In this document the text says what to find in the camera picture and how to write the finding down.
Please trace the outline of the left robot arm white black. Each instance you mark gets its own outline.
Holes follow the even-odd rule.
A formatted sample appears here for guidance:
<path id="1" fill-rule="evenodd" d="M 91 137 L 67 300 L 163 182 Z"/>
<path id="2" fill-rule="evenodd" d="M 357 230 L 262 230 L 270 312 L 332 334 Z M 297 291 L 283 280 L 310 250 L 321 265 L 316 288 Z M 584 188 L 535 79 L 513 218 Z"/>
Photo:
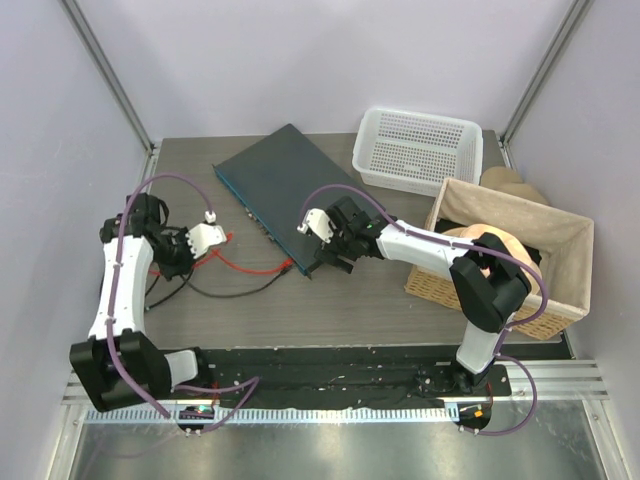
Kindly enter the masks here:
<path id="1" fill-rule="evenodd" d="M 127 216 L 106 220 L 99 231 L 105 269 L 100 303 L 84 342 L 71 346 L 69 359 L 94 408 L 108 412 L 168 398 L 174 387 L 190 398 L 205 397 L 213 375 L 202 350 L 162 353 L 144 327 L 146 280 L 151 265 L 166 279 L 186 277 L 212 247 L 225 242 L 215 223 L 170 227 L 169 209 L 141 193 Z"/>

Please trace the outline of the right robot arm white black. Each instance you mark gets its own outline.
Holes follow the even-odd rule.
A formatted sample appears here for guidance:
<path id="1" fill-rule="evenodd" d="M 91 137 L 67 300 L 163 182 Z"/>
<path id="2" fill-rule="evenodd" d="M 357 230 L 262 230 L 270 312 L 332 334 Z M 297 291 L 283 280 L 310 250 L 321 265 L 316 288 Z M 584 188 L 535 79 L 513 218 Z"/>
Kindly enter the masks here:
<path id="1" fill-rule="evenodd" d="M 393 216 L 370 216 L 344 196 L 327 209 L 312 208 L 297 230 L 320 240 L 314 257 L 346 273 L 361 257 L 400 261 L 444 275 L 467 319 L 452 362 L 457 391 L 472 395 L 488 381 L 502 332 L 531 292 L 522 265 L 494 234 L 463 240 L 412 227 Z"/>

